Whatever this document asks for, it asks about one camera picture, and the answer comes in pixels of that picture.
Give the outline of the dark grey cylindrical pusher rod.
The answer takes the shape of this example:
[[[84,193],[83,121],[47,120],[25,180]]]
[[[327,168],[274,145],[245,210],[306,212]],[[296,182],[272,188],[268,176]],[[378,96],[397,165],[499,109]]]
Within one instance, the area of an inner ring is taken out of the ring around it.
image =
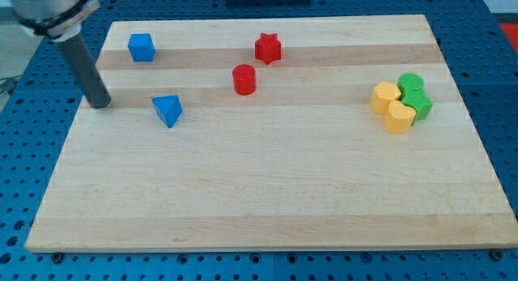
[[[102,109],[111,103],[111,96],[105,87],[96,65],[81,34],[72,36],[57,47],[68,63],[84,98],[94,109]]]

